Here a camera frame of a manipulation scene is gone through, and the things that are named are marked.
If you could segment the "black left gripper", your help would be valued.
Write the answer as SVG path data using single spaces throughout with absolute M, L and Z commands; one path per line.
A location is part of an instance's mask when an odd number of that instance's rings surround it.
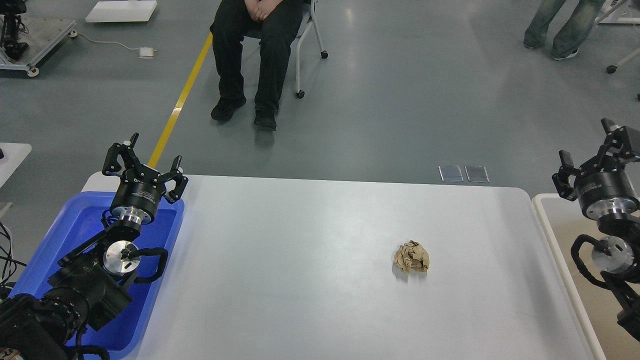
M 182 156 L 174 157 L 168 172 L 159 173 L 143 165 L 135 155 L 138 132 L 123 143 L 115 142 L 107 150 L 102 166 L 105 176 L 119 176 L 120 182 L 109 211 L 121 220 L 132 217 L 138 224 L 150 224 L 156 218 L 162 198 L 174 204 L 182 198 L 189 178 L 181 168 Z

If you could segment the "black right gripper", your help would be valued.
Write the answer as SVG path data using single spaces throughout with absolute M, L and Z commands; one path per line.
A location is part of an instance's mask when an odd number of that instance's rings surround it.
M 575 167 L 570 153 L 558 151 L 560 168 L 551 176 L 560 198 L 578 200 L 582 215 L 591 220 L 610 214 L 630 215 L 639 210 L 639 200 L 629 176 L 627 164 L 640 161 L 640 134 L 629 126 L 620 126 L 602 118 L 605 139 L 595 157 Z

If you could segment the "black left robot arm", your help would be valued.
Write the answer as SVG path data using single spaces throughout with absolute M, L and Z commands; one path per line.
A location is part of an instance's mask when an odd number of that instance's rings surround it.
M 178 202 L 189 180 L 180 155 L 165 173 L 142 164 L 137 139 L 134 133 L 106 153 L 102 174 L 119 178 L 119 186 L 103 212 L 103 230 L 58 260 L 41 298 L 23 292 L 2 301 L 3 360 L 82 360 L 86 354 L 108 360 L 104 347 L 82 344 L 87 328 L 98 331 L 121 314 L 133 301 L 131 285 L 151 284 L 164 274 L 169 251 L 139 248 L 135 239 L 153 223 L 162 199 Z

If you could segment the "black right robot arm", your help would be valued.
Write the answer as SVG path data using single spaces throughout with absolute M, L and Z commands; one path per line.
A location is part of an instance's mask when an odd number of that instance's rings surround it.
M 640 338 L 640 299 L 632 284 L 640 282 L 639 198 L 626 165 L 639 161 L 638 130 L 601 119 L 605 139 L 594 157 L 575 166 L 569 152 L 558 153 L 560 167 L 551 176 L 558 196 L 578 201 L 585 218 L 597 223 L 601 239 L 581 234 L 570 255 L 591 284 L 610 291 L 621 306 L 617 323 Z

